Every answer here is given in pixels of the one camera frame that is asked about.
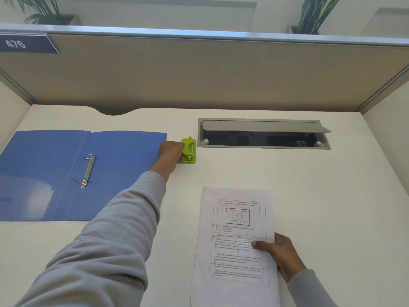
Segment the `paper sheet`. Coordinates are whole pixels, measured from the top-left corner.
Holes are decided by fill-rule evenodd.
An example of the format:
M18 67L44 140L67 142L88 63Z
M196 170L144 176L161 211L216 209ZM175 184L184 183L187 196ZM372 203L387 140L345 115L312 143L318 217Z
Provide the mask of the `paper sheet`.
M203 188L191 305L279 307L277 267L253 240L274 241L271 191Z

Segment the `desk surface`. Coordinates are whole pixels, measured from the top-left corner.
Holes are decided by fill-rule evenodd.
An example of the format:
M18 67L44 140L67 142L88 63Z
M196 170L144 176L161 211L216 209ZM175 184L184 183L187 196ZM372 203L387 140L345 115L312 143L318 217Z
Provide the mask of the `desk surface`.
M18 130L142 130L197 137L200 117L318 119L330 150L197 148L168 181L143 306L190 306L203 186L273 190L276 231L292 238L340 306L404 306L409 198L360 113L145 108L120 116L32 106ZM1 222L0 297L13 305L83 222ZM282 307L294 306L280 278Z

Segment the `gray sweatshirt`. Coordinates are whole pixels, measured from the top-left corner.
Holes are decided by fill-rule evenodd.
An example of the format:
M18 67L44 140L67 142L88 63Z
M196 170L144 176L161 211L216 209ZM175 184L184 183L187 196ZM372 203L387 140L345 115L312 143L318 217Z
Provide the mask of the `gray sweatshirt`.
M143 173L54 256L16 306L140 306L165 192L161 175ZM312 270L295 275L288 289L297 307L336 306Z

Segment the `geometry diagram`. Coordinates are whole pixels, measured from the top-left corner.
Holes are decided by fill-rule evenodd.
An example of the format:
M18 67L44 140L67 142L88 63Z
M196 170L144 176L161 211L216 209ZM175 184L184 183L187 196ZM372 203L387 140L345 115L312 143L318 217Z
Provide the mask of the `geometry diagram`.
M226 208L226 223L250 226L250 210Z

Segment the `number sign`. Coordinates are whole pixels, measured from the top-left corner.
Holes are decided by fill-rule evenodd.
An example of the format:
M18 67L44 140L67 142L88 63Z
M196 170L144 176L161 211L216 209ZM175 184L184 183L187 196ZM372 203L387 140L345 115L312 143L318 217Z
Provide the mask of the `number sign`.
M47 34L0 33L0 51L58 54Z

